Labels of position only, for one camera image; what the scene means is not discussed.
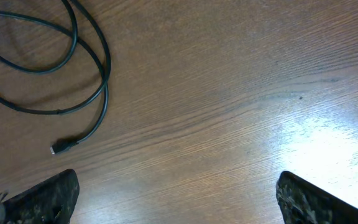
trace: cable connector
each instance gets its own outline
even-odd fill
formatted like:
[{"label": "cable connector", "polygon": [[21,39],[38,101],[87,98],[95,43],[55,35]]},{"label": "cable connector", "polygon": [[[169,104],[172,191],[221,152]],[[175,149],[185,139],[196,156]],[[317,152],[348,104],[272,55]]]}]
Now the cable connector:
[{"label": "cable connector", "polygon": [[50,147],[50,152],[52,155],[57,155],[63,152],[67,152],[71,147],[77,145],[76,141],[68,139],[59,139],[55,144]]}]

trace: black object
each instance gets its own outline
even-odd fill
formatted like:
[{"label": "black object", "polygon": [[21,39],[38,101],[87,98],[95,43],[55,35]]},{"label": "black object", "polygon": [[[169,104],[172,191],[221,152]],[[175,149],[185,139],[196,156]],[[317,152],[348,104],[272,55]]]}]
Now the black object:
[{"label": "black object", "polygon": [[286,224],[358,223],[358,209],[297,175],[284,171],[276,198]]},{"label": "black object", "polygon": [[75,171],[65,170],[0,203],[0,224],[67,224],[79,193]]},{"label": "black object", "polygon": [[99,72],[102,77],[102,83],[100,84],[99,88],[88,99],[86,99],[85,101],[83,101],[82,103],[80,103],[76,106],[72,106],[71,108],[66,108],[63,110],[47,110],[47,111],[32,110],[32,109],[23,108],[19,105],[16,105],[16,104],[0,97],[0,103],[2,103],[3,105],[5,105],[11,109],[14,109],[16,111],[30,113],[30,114],[56,115],[56,114],[68,114],[68,113],[78,111],[78,110],[84,108],[86,105],[90,104],[96,97],[98,97],[100,95],[100,93],[102,91],[104,91],[103,108],[102,108],[101,114],[99,115],[99,118],[98,118],[97,122],[95,123],[95,125],[93,126],[93,128],[90,131],[88,131],[86,134],[82,134],[82,135],[76,136],[74,138],[64,138],[64,139],[58,140],[57,143],[55,143],[50,148],[52,154],[58,154],[60,152],[68,151],[72,146],[75,146],[78,143],[88,139],[100,126],[100,124],[107,112],[107,107],[108,107],[108,102],[109,102],[108,80],[109,80],[110,71],[111,71],[111,56],[110,56],[109,47],[108,47],[106,39],[104,38],[104,35],[103,35],[101,29],[99,28],[98,24],[96,23],[96,21],[92,18],[92,16],[89,14],[89,12],[77,0],[70,0],[74,4],[74,6],[90,21],[90,23],[92,24],[93,28],[95,29],[97,35],[99,36],[100,41],[103,46],[103,49],[104,49],[104,54],[106,56],[105,68],[103,68],[98,56],[91,49],[91,47],[84,40],[82,40],[81,38],[78,37],[77,23],[76,23],[73,9],[71,8],[70,4],[68,3],[67,0],[61,0],[61,1],[64,4],[64,6],[66,7],[68,15],[70,16],[71,26],[72,26],[73,31],[69,31],[60,25],[53,24],[51,22],[48,22],[48,21],[45,21],[42,19],[38,19],[35,17],[25,16],[22,14],[16,14],[16,13],[12,13],[12,12],[0,11],[0,16],[10,17],[10,18],[14,18],[14,19],[21,19],[21,20],[25,20],[25,21],[29,21],[29,22],[34,22],[34,23],[37,23],[37,24],[40,24],[43,26],[47,26],[49,28],[53,28],[59,32],[62,32],[73,39],[72,43],[71,43],[71,47],[70,47],[69,51],[67,52],[65,58],[63,60],[61,60],[60,62],[58,62],[52,68],[45,68],[45,69],[24,68],[24,67],[16,65],[16,64],[4,59],[2,56],[0,56],[0,62],[5,63],[6,65],[8,65],[12,68],[15,68],[19,71],[22,71],[22,72],[33,73],[35,75],[44,75],[44,74],[47,74],[50,72],[54,72],[54,71],[58,70],[59,68],[61,68],[62,66],[64,66],[64,64],[66,64],[67,61],[69,61],[69,59],[73,55],[76,44],[79,43],[91,55],[91,57],[93,58],[93,60],[95,61],[96,65],[99,68]]}]

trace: cable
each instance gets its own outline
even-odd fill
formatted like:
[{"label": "cable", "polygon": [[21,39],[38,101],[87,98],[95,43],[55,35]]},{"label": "cable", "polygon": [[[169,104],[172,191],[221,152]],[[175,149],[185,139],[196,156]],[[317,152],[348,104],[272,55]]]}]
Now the cable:
[{"label": "cable", "polygon": [[101,82],[100,86],[85,101],[79,103],[76,106],[72,106],[71,108],[66,108],[63,110],[32,110],[32,109],[28,109],[28,108],[23,108],[19,105],[16,105],[15,103],[12,103],[12,102],[7,101],[4,98],[0,97],[1,104],[3,104],[4,106],[7,106],[13,110],[16,110],[16,111],[30,113],[30,114],[56,115],[56,114],[73,113],[73,112],[76,112],[76,111],[84,108],[86,105],[90,104],[96,97],[98,97],[101,94],[101,92],[103,91],[103,95],[104,95],[103,108],[101,110],[98,120],[96,121],[95,125],[91,128],[91,130],[88,131],[86,134],[77,136],[75,138],[65,138],[65,139],[57,140],[56,143],[53,144],[52,147],[50,148],[52,154],[58,154],[61,152],[68,151],[71,147],[79,144],[80,142],[87,140],[100,126],[102,120],[104,119],[104,117],[106,115],[107,108],[108,108],[108,102],[109,102],[108,80],[109,80],[110,72],[111,72],[110,50],[109,50],[108,44],[106,42],[106,39],[104,38],[103,32],[101,31],[101,29],[98,26],[98,24],[96,23],[96,21],[92,18],[92,16],[89,14],[89,12],[77,0],[70,0],[71,3],[74,4],[74,6],[87,18],[87,20],[90,21],[90,23],[92,24],[93,28],[95,29],[97,35],[99,36],[99,39],[102,43],[104,54],[106,57],[105,68],[103,68],[102,63],[100,62],[100,60],[99,60],[98,56],[95,54],[95,52],[91,49],[91,47],[84,40],[82,40],[81,38],[78,37],[78,28],[77,28],[76,18],[75,18],[73,9],[71,8],[70,4],[68,3],[67,0],[61,0],[61,1],[65,5],[68,15],[70,16],[71,26],[72,26],[73,31],[69,31],[60,25],[53,24],[51,22],[48,22],[48,21],[45,21],[42,19],[38,19],[35,17],[26,16],[26,15],[22,15],[22,14],[16,14],[16,13],[12,13],[12,12],[0,11],[0,16],[34,22],[36,24],[40,24],[40,25],[55,29],[55,30],[72,38],[71,47],[70,47],[69,51],[67,52],[66,56],[64,57],[64,59],[61,60],[60,62],[58,62],[55,66],[53,66],[51,68],[45,68],[45,69],[40,69],[40,70],[24,68],[24,67],[16,65],[16,64],[4,59],[2,56],[0,56],[0,62],[4,63],[12,68],[15,68],[19,71],[22,71],[22,72],[33,73],[36,75],[44,75],[47,73],[54,72],[54,71],[58,70],[59,68],[61,68],[62,66],[64,66],[64,64],[66,64],[67,61],[69,61],[69,59],[73,55],[76,44],[79,43],[91,55],[92,59],[98,66],[98,69],[99,69],[99,72],[100,72],[100,75],[102,78],[102,82]]}]

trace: wooden table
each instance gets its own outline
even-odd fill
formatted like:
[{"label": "wooden table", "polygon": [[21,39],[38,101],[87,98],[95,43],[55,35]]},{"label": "wooden table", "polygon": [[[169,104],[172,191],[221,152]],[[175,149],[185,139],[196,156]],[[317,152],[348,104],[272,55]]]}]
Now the wooden table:
[{"label": "wooden table", "polygon": [[[106,119],[53,156],[56,139],[92,125],[100,100],[66,116],[0,104],[8,198],[72,168],[72,223],[283,223],[275,182],[290,170],[358,207],[358,1],[80,2],[113,56]],[[70,27],[58,0],[0,0],[0,10]],[[77,15],[80,36],[103,59]],[[0,54],[21,65],[50,65],[69,43],[0,18]],[[0,63],[0,94],[29,108],[75,105],[99,83],[81,47],[42,77]]]}]

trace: wood grain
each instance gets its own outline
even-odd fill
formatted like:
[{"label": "wood grain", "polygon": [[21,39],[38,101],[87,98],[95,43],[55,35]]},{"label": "wood grain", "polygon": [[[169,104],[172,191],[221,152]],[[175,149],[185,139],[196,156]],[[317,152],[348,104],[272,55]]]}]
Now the wood grain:
[{"label": "wood grain", "polygon": [[[0,105],[0,192],[72,168],[72,223],[283,223],[275,181],[290,170],[358,207],[358,1],[81,2],[113,55],[106,119],[52,156],[100,100],[66,116]],[[58,0],[0,0],[0,10],[70,27]],[[78,25],[103,59],[79,14]],[[69,43],[0,18],[0,54],[22,65],[51,64]],[[0,63],[0,94],[31,108],[74,105],[99,82],[81,47],[42,77]]]}]

